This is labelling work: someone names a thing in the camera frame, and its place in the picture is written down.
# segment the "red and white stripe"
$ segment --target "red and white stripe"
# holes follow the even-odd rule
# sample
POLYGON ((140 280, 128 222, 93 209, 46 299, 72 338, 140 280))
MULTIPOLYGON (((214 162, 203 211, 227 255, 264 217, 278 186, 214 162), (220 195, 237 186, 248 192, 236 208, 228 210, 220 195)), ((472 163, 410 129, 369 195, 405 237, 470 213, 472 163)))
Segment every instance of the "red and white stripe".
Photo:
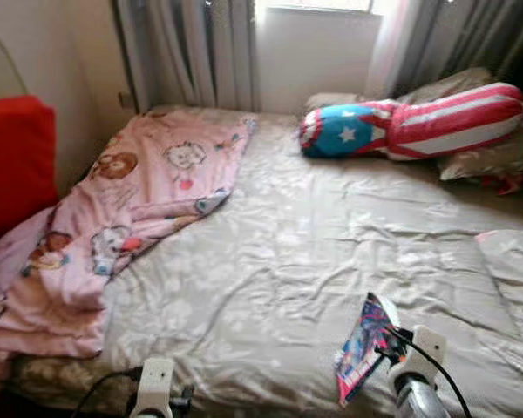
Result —
POLYGON ((523 118, 523 93, 489 84, 428 104, 400 104, 388 130, 392 159, 429 158, 500 141, 523 118))
POLYGON ((391 116, 396 110, 398 103, 394 100, 387 99, 357 103, 357 106, 369 107, 373 110, 371 114, 358 116, 360 120, 372 125, 372 140, 350 155, 355 156, 373 152, 385 154, 387 152, 387 131, 390 129, 391 116))
POLYGON ((299 137, 302 148, 311 147, 320 136, 320 133, 322 133, 323 122, 321 113, 320 109, 311 111, 300 124, 299 137))

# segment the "electrical outlet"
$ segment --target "electrical outlet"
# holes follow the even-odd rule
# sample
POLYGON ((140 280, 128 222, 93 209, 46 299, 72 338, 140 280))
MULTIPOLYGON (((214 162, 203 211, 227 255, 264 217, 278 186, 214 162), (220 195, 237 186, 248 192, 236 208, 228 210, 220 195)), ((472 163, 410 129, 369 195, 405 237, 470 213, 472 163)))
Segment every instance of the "electrical outlet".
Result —
POLYGON ((135 109, 133 96, 127 91, 119 91, 119 103, 122 109, 135 109))
POLYGON ((146 360, 139 379, 138 399, 130 418, 147 414, 173 418, 173 413, 168 406, 173 371, 174 361, 171 359, 146 360))

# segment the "colorful book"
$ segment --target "colorful book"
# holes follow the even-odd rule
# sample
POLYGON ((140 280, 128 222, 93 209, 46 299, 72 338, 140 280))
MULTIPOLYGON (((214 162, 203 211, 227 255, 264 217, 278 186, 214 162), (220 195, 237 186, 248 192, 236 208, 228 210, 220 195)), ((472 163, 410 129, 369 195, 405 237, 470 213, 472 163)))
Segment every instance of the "colorful book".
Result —
POLYGON ((384 328, 398 326, 395 306, 368 293, 355 328, 336 358, 340 405, 349 403, 384 358, 376 352, 376 347, 386 349, 391 344, 391 335, 384 328))

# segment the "mattress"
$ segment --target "mattress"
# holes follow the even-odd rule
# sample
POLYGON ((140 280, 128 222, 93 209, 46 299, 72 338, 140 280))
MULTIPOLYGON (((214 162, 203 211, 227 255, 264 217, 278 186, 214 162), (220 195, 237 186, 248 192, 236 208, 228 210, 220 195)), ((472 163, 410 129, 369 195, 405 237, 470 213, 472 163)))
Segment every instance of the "mattress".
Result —
MULTIPOLYGON (((240 116, 187 111, 222 124, 240 116)), ((161 356, 176 363, 175 393, 195 385, 197 416, 390 416, 384 364, 347 410, 337 406, 333 360, 372 291, 403 326, 447 337, 445 367, 474 417, 523 417, 523 343, 473 239, 523 230, 523 196, 441 183, 428 163, 306 159, 294 117, 258 122, 225 205, 107 286, 103 353, 20 357, 10 388, 73 408, 103 374, 161 356)), ((89 409, 121 413, 133 389, 108 381, 89 409)))

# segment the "red cushion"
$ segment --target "red cushion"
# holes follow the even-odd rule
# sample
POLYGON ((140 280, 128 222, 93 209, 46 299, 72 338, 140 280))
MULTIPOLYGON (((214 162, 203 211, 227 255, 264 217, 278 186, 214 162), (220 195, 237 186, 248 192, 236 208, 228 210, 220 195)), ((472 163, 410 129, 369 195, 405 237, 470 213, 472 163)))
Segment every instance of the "red cushion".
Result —
POLYGON ((0 237, 58 201, 54 111, 37 98, 0 99, 0 237))

